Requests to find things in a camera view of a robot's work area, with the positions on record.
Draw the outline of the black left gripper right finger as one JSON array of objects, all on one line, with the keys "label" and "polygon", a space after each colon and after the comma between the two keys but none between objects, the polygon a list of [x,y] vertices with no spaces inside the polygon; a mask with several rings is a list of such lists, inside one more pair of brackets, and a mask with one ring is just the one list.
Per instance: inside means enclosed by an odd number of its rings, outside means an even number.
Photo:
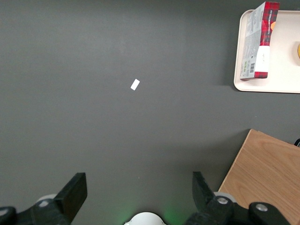
[{"label": "black left gripper right finger", "polygon": [[225,195],[215,195],[201,172],[193,172],[192,194],[197,212],[186,225],[288,225],[273,205],[252,202],[246,209]]}]

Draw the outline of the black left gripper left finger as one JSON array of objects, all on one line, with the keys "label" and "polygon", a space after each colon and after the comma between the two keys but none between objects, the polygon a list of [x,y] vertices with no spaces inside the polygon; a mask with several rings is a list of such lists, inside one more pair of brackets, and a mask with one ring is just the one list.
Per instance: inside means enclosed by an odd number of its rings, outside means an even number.
[{"label": "black left gripper left finger", "polygon": [[70,225],[86,198],[86,174],[79,172],[54,198],[37,201],[19,213],[15,207],[1,207],[0,223],[2,225]]}]

